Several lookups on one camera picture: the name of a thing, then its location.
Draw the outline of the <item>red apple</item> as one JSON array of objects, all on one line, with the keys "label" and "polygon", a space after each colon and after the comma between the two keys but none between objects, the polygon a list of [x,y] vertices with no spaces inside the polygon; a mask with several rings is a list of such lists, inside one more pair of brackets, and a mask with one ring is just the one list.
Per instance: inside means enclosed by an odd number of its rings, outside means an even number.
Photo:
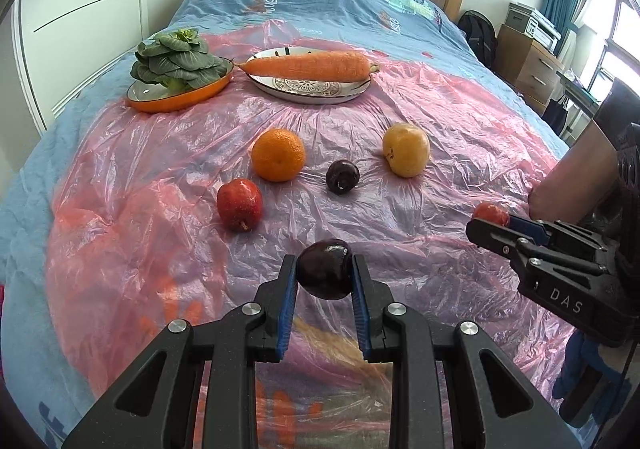
[{"label": "red apple", "polygon": [[262,193],[251,180],[235,178],[218,189],[217,210],[224,227],[249,232],[262,219]]},{"label": "red apple", "polygon": [[502,206],[491,202],[480,202],[472,214],[473,220],[483,220],[501,227],[508,227],[510,214]]}]

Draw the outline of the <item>dark plum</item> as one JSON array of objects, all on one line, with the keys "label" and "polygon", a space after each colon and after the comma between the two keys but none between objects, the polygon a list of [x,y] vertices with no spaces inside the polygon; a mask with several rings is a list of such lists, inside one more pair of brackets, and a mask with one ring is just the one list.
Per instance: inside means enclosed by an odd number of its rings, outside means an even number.
[{"label": "dark plum", "polygon": [[352,249],[340,239],[318,241],[303,250],[295,265],[295,278],[309,294],[337,301],[352,293]]},{"label": "dark plum", "polygon": [[348,160],[336,160],[326,171],[326,186],[335,195],[344,195],[354,189],[360,180],[357,165]]}]

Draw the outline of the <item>yellow apple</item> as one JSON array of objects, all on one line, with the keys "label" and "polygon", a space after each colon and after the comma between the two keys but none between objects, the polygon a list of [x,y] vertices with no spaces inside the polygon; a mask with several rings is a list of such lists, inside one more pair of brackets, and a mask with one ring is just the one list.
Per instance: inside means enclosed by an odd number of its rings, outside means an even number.
[{"label": "yellow apple", "polygon": [[383,154],[394,174],[420,175],[431,159],[431,144],[422,128],[409,123],[392,125],[383,137]]}]

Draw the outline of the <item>orange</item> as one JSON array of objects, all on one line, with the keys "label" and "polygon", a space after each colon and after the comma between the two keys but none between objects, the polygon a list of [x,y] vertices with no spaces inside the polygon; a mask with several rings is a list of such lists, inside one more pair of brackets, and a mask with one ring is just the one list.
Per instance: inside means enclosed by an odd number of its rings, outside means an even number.
[{"label": "orange", "polygon": [[288,182],[305,165],[303,140],[284,128],[271,128],[257,138],[250,151],[250,162],[254,172],[264,180],[271,183]]}]

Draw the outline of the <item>dark blue tote bag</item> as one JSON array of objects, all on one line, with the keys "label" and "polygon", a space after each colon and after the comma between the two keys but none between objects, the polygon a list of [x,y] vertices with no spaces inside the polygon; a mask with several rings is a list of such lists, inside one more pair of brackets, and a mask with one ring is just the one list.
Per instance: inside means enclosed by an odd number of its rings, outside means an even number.
[{"label": "dark blue tote bag", "polygon": [[550,99],[546,109],[544,109],[542,120],[550,126],[556,135],[560,136],[565,128],[567,116],[568,110],[566,105],[564,105],[563,102]]}]

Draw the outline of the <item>glass desk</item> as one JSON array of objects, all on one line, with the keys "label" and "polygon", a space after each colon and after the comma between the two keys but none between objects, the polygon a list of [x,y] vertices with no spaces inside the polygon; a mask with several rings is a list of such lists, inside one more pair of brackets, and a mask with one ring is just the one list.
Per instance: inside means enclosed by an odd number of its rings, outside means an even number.
[{"label": "glass desk", "polygon": [[556,75],[559,76],[565,96],[592,119],[600,109],[600,102],[587,92],[582,85],[576,84],[567,76],[564,76],[561,71],[557,71]]}]

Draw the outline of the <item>wooden drawer chest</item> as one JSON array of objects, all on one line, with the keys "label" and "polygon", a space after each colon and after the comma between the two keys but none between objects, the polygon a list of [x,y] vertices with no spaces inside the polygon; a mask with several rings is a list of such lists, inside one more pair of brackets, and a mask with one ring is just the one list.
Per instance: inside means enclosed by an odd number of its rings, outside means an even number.
[{"label": "wooden drawer chest", "polygon": [[497,41],[495,74],[512,85],[526,104],[542,116],[560,84],[561,62],[536,40],[505,24]]}]

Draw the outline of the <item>black backpack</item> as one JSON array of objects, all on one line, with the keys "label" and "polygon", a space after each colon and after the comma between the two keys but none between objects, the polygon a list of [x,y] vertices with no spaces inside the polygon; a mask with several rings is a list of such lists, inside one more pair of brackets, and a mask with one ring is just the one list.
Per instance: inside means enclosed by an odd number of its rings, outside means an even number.
[{"label": "black backpack", "polygon": [[470,49],[487,69],[495,65],[498,40],[494,26],[483,14],[467,10],[458,21],[459,29],[465,34]]}]

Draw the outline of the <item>pink plastic sheet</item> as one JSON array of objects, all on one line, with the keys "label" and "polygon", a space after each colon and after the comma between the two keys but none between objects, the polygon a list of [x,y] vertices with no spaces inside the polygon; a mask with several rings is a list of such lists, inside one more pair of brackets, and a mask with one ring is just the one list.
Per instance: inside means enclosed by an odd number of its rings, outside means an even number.
[{"label": "pink plastic sheet", "polygon": [[[53,198],[46,289],[62,353],[91,399],[169,321],[220,318],[276,276],[284,255],[330,238],[349,243],[414,309],[450,325],[476,320],[550,394],[570,326],[519,295],[508,263],[473,247],[464,228],[484,201],[525,213],[565,144],[470,54],[376,43],[371,54],[380,72],[343,105],[282,102],[235,72],[207,102],[145,114],[126,102],[126,57],[65,111],[82,131]],[[430,141],[416,177],[397,176],[384,157],[396,123]],[[250,162],[271,128],[305,146],[288,182],[264,180]],[[344,195],[326,186],[336,160],[360,172]],[[235,178],[262,193],[249,232],[229,230],[218,214],[218,189]]]}]

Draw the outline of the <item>white printer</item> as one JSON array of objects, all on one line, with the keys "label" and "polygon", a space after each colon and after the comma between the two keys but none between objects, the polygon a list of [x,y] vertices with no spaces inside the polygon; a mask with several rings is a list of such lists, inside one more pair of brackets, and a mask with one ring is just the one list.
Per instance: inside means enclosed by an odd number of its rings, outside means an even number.
[{"label": "white printer", "polygon": [[550,53],[561,41],[562,34],[536,8],[527,5],[510,3],[506,14],[506,26],[527,35],[540,43]]}]

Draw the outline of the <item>blue patterned bed cover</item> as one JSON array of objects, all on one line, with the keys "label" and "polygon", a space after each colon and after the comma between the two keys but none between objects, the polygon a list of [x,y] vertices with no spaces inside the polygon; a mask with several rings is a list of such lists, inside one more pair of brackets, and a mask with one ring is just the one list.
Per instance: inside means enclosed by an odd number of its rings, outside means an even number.
[{"label": "blue patterned bed cover", "polygon": [[[375,43],[433,46],[474,57],[459,29],[427,0],[184,0],[170,24],[198,30],[215,54],[226,57],[244,58],[286,44],[352,45],[372,56]],[[49,448],[60,447],[96,401],[62,353],[46,289],[53,198],[82,131],[79,118],[64,122],[63,114],[79,97],[42,136],[1,206],[4,379],[29,426]]]}]

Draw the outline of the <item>orange oval dish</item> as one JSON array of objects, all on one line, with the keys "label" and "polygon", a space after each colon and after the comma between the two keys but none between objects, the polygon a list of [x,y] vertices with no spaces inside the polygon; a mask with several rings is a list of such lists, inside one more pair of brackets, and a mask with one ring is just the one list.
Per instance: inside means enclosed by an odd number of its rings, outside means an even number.
[{"label": "orange oval dish", "polygon": [[131,108],[144,113],[180,111],[206,102],[207,99],[222,92],[231,81],[232,62],[224,58],[222,63],[226,67],[224,76],[197,90],[171,93],[162,84],[144,84],[141,81],[134,81],[128,88],[126,102]]}]

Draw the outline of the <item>large orange carrot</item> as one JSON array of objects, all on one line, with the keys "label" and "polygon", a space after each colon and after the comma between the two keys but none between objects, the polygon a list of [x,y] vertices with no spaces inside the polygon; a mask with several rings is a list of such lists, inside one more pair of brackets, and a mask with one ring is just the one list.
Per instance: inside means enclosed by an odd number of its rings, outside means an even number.
[{"label": "large orange carrot", "polygon": [[300,55],[259,57],[240,64],[249,76],[295,81],[355,83],[370,78],[380,68],[357,52],[314,52]]}]

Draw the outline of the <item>green leafy vegetable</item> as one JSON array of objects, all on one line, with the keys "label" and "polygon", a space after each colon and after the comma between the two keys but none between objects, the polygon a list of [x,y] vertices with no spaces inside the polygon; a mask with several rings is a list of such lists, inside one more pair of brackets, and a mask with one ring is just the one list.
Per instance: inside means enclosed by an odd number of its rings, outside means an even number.
[{"label": "green leafy vegetable", "polygon": [[181,94],[220,81],[231,70],[231,60],[212,54],[198,30],[184,28],[140,42],[130,76],[144,84],[162,85],[170,94]]}]

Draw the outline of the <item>white wardrobe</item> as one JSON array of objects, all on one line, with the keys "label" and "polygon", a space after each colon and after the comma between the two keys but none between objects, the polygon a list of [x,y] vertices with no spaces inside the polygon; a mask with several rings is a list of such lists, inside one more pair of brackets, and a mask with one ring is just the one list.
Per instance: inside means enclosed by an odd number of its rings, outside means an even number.
[{"label": "white wardrobe", "polygon": [[14,57],[38,132],[122,55],[167,27],[182,1],[15,0]]}]

